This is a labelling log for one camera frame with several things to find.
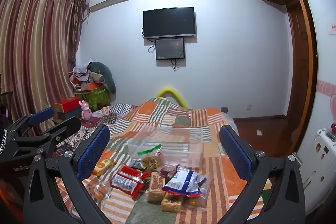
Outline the clear pack of buns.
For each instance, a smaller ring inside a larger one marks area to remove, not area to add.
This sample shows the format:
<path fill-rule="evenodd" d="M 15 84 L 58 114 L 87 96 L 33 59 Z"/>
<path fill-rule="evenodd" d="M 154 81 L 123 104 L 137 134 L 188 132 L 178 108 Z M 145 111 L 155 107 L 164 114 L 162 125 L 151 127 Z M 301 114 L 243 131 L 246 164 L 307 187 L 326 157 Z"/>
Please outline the clear pack of buns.
<path fill-rule="evenodd" d="M 105 203 L 110 197 L 111 186 L 108 182 L 100 181 L 94 178 L 85 187 L 92 199 L 96 202 L 96 205 L 103 210 Z"/>

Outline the small orange yellow snack pack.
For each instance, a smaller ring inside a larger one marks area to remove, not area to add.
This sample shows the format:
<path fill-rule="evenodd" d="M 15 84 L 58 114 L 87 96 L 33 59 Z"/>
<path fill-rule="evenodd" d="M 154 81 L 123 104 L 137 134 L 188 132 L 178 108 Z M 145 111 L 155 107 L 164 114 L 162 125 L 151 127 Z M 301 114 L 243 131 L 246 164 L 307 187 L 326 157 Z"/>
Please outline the small orange yellow snack pack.
<path fill-rule="evenodd" d="M 105 158 L 100 160 L 94 169 L 92 170 L 92 174 L 96 176 L 102 176 L 107 172 L 107 170 L 114 166 L 116 164 L 116 161 L 110 158 Z"/>

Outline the red white snack packet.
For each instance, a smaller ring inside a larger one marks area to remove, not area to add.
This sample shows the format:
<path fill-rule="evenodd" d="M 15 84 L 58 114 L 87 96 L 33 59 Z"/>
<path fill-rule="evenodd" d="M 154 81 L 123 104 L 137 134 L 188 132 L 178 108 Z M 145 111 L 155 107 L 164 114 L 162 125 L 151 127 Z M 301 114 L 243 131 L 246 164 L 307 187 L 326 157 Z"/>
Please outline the red white snack packet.
<path fill-rule="evenodd" d="M 109 184 L 112 188 L 119 189 L 135 199 L 150 175 L 150 172 L 143 172 L 127 165 L 122 165 L 110 179 Z"/>

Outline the green-zip bag of crackers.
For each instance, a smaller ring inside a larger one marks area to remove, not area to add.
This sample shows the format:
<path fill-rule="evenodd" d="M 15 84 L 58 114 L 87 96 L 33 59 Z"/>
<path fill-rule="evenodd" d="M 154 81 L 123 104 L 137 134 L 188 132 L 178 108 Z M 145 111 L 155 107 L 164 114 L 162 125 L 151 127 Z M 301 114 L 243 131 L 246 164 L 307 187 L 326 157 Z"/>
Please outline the green-zip bag of crackers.
<path fill-rule="evenodd" d="M 158 167 L 163 166 L 163 153 L 161 149 L 162 145 L 158 144 L 151 149 L 139 151 L 137 157 L 143 161 L 146 168 L 156 170 Z"/>

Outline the blue white snack bag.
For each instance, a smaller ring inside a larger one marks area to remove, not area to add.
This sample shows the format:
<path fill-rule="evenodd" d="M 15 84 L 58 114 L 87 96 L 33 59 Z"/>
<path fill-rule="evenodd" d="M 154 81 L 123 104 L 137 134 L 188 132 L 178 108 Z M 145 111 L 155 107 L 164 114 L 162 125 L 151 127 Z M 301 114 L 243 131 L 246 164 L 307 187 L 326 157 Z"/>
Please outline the blue white snack bag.
<path fill-rule="evenodd" d="M 166 193 L 188 198 L 202 194 L 200 187 L 207 181 L 205 176 L 188 168 L 177 166 L 175 175 L 162 187 Z"/>

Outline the brown printed bread loaf pack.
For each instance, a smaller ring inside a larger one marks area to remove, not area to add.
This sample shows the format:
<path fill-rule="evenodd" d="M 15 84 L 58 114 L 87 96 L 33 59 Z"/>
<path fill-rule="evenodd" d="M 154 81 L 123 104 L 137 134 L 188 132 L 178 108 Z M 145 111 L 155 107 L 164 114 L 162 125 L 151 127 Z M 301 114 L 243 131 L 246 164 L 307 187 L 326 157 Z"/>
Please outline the brown printed bread loaf pack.
<path fill-rule="evenodd" d="M 165 192 L 162 190 L 164 186 L 165 178 L 158 172 L 152 172 L 150 176 L 147 201 L 152 203 L 162 202 L 165 197 Z"/>

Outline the gold-striped clear bread pack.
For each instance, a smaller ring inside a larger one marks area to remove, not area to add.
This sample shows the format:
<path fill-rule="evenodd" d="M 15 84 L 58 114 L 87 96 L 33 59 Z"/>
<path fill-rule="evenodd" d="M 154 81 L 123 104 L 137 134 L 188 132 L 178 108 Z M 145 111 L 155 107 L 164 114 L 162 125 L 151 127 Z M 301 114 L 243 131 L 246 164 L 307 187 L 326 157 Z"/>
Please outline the gold-striped clear bread pack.
<path fill-rule="evenodd" d="M 184 196 L 166 193 L 161 201 L 161 209 L 168 212 L 179 212 L 182 209 Z"/>

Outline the red and black box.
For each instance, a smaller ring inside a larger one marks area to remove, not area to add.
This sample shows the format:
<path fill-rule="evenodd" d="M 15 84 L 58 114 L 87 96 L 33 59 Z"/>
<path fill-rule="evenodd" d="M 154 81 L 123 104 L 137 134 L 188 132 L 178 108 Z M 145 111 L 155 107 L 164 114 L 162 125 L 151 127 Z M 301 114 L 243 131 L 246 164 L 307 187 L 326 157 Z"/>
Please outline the red and black box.
<path fill-rule="evenodd" d="M 60 120 L 67 120 L 71 117 L 78 117 L 81 114 L 79 97 L 63 99 L 55 103 L 55 110 Z"/>

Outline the pink plush toy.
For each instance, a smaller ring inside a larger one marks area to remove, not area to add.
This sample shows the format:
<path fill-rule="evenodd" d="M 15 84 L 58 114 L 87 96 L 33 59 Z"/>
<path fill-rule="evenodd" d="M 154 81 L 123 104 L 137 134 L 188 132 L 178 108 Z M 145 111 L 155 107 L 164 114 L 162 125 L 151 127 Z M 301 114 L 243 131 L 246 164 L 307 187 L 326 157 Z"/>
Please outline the pink plush toy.
<path fill-rule="evenodd" d="M 92 111 L 90 109 L 89 103 L 82 100 L 82 101 L 79 101 L 79 105 L 81 107 L 81 119 L 84 121 L 90 120 L 92 116 Z"/>

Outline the pile of clutter with green box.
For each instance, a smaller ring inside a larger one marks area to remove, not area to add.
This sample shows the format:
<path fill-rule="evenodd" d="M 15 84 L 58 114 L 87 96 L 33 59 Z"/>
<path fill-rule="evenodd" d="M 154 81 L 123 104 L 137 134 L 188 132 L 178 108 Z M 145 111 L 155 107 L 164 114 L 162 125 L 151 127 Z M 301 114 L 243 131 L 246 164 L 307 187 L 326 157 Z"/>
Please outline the pile of clutter with green box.
<path fill-rule="evenodd" d="M 116 95 L 116 84 L 112 72 L 103 63 L 90 60 L 77 65 L 69 73 L 74 95 L 88 103 L 92 112 L 109 106 Z"/>

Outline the white suitcase with stickers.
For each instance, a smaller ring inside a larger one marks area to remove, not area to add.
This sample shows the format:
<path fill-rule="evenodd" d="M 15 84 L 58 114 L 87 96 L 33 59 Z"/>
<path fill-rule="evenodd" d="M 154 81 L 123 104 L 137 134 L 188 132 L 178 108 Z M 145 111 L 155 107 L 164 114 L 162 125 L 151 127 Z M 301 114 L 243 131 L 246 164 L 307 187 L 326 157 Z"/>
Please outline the white suitcase with stickers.
<path fill-rule="evenodd" d="M 301 162 L 306 214 L 310 214 L 326 200 L 335 185 L 335 135 L 327 128 L 318 130 Z"/>

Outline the red striped curtain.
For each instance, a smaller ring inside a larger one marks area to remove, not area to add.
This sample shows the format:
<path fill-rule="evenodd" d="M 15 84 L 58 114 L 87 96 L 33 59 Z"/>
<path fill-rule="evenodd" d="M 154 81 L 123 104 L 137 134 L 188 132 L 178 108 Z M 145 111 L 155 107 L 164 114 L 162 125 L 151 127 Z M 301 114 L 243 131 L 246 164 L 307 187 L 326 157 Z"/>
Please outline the red striped curtain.
<path fill-rule="evenodd" d="M 1 87 L 14 121 L 70 98 L 87 0 L 1 0 Z"/>

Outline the patchwork striped bed quilt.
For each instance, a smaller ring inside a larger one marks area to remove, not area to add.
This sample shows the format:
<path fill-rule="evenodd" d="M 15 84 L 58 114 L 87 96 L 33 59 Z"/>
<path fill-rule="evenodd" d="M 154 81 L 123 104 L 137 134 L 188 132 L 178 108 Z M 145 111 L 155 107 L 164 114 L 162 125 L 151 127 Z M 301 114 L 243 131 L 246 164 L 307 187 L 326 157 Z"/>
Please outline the patchwork striped bed quilt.
<path fill-rule="evenodd" d="M 139 106 L 108 106 L 93 116 L 109 128 L 110 141 L 102 158 L 112 165 L 83 184 L 112 223 L 217 223 L 246 185 L 219 141 L 220 129 L 234 125 L 233 119 L 216 108 L 187 109 L 165 98 L 152 98 Z M 168 212 L 159 203 L 148 202 L 147 188 L 134 199 L 109 187 L 110 179 L 122 165 L 130 164 L 138 149 L 157 144 L 162 145 L 164 165 L 181 165 L 209 177 L 205 206 L 186 202 L 178 211 Z"/>

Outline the yellow foam tube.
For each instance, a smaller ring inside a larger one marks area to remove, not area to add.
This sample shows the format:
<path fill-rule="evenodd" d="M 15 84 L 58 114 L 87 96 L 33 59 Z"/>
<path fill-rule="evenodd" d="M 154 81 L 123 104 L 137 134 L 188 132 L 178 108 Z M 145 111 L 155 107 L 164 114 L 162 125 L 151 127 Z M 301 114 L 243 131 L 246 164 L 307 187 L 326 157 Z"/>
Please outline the yellow foam tube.
<path fill-rule="evenodd" d="M 188 109 L 188 105 L 182 96 L 172 87 L 164 87 L 156 94 L 156 98 L 163 98 L 165 95 L 169 94 L 174 100 L 179 104 L 179 106 Z"/>

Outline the small black wall monitor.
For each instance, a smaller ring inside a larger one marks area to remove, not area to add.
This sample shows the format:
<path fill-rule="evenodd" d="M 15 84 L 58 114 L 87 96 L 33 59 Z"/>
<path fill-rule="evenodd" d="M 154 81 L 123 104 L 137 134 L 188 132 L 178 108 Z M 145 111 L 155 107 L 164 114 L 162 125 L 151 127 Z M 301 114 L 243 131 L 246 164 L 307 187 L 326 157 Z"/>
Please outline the small black wall monitor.
<path fill-rule="evenodd" d="M 180 60 L 185 58 L 184 38 L 165 38 L 155 41 L 156 60 Z"/>

